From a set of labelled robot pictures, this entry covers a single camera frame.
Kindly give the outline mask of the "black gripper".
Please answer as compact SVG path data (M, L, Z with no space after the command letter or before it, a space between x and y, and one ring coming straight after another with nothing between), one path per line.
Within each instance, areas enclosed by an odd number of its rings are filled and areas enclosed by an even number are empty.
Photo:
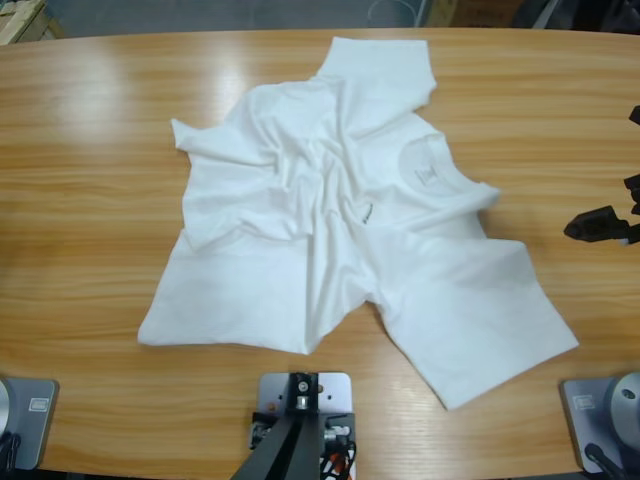
M640 174L624 179L624 185L634 202L631 213L640 214ZM564 234L574 240L594 243L627 238L626 221L619 219L612 206L605 206L575 216L564 229Z

